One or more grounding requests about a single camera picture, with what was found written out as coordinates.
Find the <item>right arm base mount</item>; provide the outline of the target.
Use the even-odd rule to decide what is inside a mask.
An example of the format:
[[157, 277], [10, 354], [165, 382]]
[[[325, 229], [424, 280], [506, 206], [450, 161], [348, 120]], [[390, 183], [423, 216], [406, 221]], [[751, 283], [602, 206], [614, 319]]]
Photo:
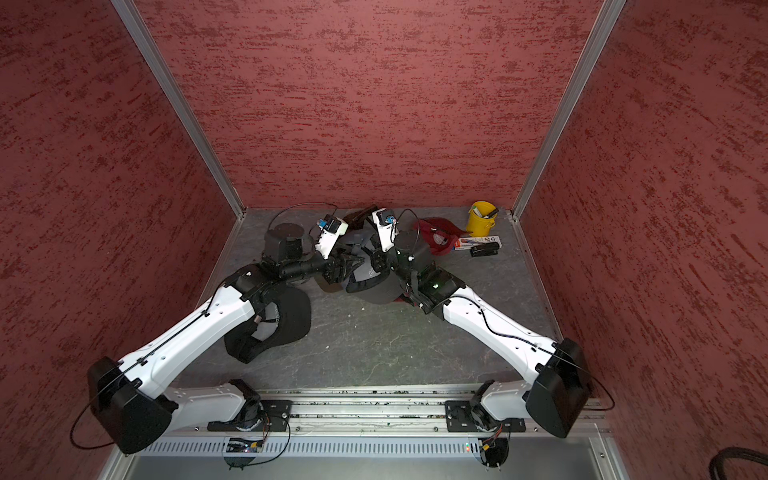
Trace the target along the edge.
[[447, 400], [444, 402], [447, 430], [451, 433], [523, 433], [525, 421], [520, 418], [496, 420], [479, 404], [471, 401]]

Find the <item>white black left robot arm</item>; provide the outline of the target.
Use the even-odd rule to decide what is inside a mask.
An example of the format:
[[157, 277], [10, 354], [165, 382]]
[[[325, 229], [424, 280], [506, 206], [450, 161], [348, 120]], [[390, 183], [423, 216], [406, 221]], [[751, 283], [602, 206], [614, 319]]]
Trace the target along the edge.
[[334, 249], [346, 222], [328, 215], [318, 225], [312, 254], [303, 251], [300, 226], [284, 223], [268, 230], [262, 261], [226, 277], [209, 300], [155, 340], [119, 361], [104, 357], [89, 368], [90, 411], [122, 453], [140, 452], [166, 432], [190, 426], [268, 430], [259, 393], [241, 379], [209, 388], [171, 384], [218, 340], [247, 364], [309, 333], [311, 302], [292, 281], [322, 275], [339, 283], [359, 264]]

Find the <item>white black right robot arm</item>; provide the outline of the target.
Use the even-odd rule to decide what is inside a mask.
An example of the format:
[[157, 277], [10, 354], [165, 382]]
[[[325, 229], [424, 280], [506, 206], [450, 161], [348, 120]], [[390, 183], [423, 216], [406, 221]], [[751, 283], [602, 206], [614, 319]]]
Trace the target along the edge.
[[363, 250], [378, 275], [396, 279], [404, 299], [474, 336], [519, 375], [517, 381], [487, 381], [476, 391], [469, 402], [476, 427], [492, 431], [508, 419], [531, 419], [557, 438], [568, 436], [591, 395], [591, 375], [576, 342], [538, 334], [488, 304], [437, 266], [413, 231], [375, 233]]

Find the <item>dark grey baseball cap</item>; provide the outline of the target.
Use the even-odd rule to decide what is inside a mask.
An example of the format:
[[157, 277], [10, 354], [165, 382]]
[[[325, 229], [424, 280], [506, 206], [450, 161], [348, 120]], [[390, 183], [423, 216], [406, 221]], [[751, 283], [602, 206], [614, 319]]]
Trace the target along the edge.
[[342, 282], [344, 291], [365, 302], [385, 305], [403, 302], [413, 306], [408, 282], [416, 254], [405, 244], [396, 244], [387, 252], [381, 247], [375, 230], [353, 230], [335, 245], [337, 253], [350, 253], [362, 263]]

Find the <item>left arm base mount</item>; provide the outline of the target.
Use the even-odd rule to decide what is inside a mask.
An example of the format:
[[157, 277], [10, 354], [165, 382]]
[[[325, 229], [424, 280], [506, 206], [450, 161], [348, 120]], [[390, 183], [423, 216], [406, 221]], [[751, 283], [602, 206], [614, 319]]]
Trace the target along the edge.
[[248, 400], [230, 421], [209, 422], [209, 432], [286, 432], [293, 402], [290, 400]]

